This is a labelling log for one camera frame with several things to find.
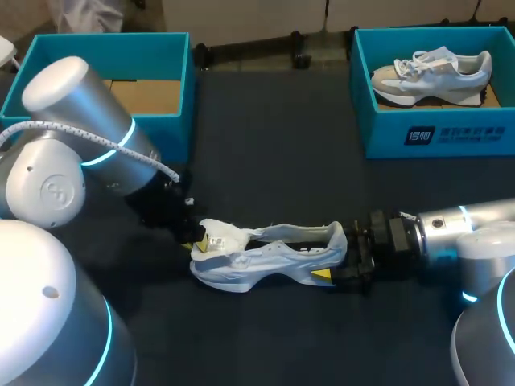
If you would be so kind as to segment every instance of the shoe label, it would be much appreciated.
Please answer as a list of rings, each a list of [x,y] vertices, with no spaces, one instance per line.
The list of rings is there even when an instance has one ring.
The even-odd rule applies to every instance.
[[[500,141],[505,127],[444,127],[437,143],[490,143]]]
[[[209,237],[208,252],[223,251],[225,248],[225,240],[223,237]]]
[[[434,133],[434,126],[412,126],[408,130],[404,145],[429,145]]]

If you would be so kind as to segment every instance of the box logo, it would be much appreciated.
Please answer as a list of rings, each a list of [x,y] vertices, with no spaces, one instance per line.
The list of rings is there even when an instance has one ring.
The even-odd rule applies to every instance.
[[[434,133],[434,126],[413,126],[408,130],[404,145],[429,145]]]

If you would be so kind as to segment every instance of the white sneaker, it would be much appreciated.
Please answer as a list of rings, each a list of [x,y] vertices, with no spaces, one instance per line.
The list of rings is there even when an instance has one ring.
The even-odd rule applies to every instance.
[[[327,227],[281,224],[254,230],[210,219],[200,224],[209,234],[208,250],[193,248],[190,270],[204,284],[223,291],[247,292],[274,273],[305,285],[327,286],[311,271],[340,264],[347,252],[347,238],[337,222]]]
[[[441,47],[379,68],[371,83],[378,95],[397,105],[412,106],[422,98],[437,97],[456,105],[479,106],[491,75],[492,57],[487,51],[460,56]]]

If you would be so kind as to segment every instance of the teal box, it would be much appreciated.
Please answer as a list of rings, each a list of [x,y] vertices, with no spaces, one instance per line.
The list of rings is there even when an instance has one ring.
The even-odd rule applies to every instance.
[[[133,117],[159,148],[164,162],[187,161],[196,89],[187,33],[36,36],[0,112],[4,128],[30,119],[22,105],[22,93],[31,79],[49,64],[71,55],[86,60],[103,79],[180,80],[177,113]]]
[[[379,109],[369,74],[441,46],[457,55],[490,52],[491,85],[501,107]],[[515,40],[505,27],[357,30],[350,91],[367,158],[515,154]]]

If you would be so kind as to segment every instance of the cable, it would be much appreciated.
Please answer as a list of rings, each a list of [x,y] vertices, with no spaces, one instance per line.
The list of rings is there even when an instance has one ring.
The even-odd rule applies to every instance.
[[[10,61],[16,67],[16,69],[19,70],[19,62],[16,60],[16,58],[12,58]]]
[[[139,162],[143,162],[147,165],[154,167],[155,169],[162,171],[165,175],[170,177],[170,179],[174,183],[179,182],[179,175],[175,173],[169,167],[163,165],[161,162],[154,160],[153,158],[147,157],[146,155],[137,153],[131,149],[127,149],[126,147],[119,146],[117,143],[111,142],[108,139],[100,137],[96,134],[90,133],[88,131],[78,129],[76,127],[70,125],[63,125],[55,122],[45,122],[45,121],[24,121],[15,123],[14,125],[8,127],[0,134],[0,148],[2,145],[11,137],[12,135],[24,131],[24,130],[52,130],[52,131],[60,131],[62,133],[68,133],[74,135],[76,137],[83,138],[87,141],[97,143],[98,145],[102,145],[112,150],[119,151],[120,153],[126,155],[127,157],[134,158]]]

